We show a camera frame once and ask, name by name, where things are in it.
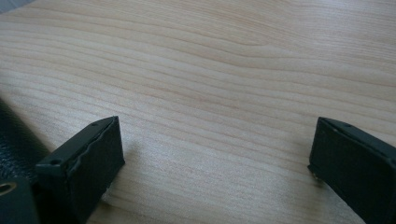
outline table surface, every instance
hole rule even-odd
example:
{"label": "table surface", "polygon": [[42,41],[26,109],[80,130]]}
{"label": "table surface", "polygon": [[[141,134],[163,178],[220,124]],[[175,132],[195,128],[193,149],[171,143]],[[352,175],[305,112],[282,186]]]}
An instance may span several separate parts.
{"label": "table surface", "polygon": [[394,1],[36,0],[0,96],[54,150],[120,117],[89,223],[363,223],[306,165],[319,116],[396,146]]}

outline black plastic part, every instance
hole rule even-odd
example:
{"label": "black plastic part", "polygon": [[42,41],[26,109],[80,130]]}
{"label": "black plastic part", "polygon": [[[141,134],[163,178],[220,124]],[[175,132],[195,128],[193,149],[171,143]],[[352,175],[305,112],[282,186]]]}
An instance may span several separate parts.
{"label": "black plastic part", "polygon": [[119,119],[112,117],[88,125],[35,169],[40,186],[85,223],[124,163]]}
{"label": "black plastic part", "polygon": [[23,177],[0,181],[0,222],[39,224],[30,184]]}
{"label": "black plastic part", "polygon": [[35,164],[49,154],[46,147],[0,99],[0,180],[25,177],[37,181]]}
{"label": "black plastic part", "polygon": [[396,223],[396,148],[341,121],[319,118],[309,170],[366,223]]}

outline wooden table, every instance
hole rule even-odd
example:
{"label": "wooden table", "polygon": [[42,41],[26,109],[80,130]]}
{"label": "wooden table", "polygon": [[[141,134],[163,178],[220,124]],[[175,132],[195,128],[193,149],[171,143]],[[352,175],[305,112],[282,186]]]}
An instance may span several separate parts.
{"label": "wooden table", "polygon": [[120,116],[89,223],[363,223],[306,165],[319,116],[396,146],[394,1],[36,0],[0,96],[50,150]]}

